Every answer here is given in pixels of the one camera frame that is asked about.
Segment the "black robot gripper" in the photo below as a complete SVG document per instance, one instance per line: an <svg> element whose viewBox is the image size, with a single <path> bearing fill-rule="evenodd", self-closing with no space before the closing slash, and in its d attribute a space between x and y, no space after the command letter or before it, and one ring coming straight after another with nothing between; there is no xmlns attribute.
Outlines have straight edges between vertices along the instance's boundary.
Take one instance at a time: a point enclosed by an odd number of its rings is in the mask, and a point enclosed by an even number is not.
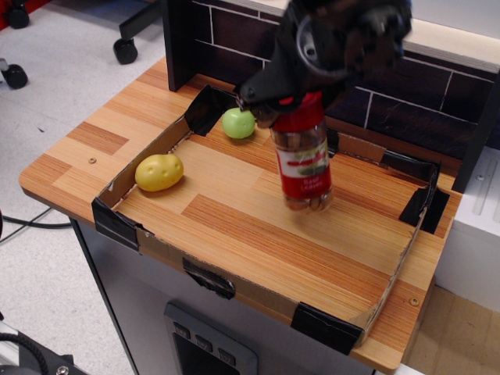
<svg viewBox="0 0 500 375"><path fill-rule="evenodd" d="M238 87L237 103L276 117L319 91L328 108L358 80L393 66L411 29L410 1L291 1L270 62Z"/></svg>

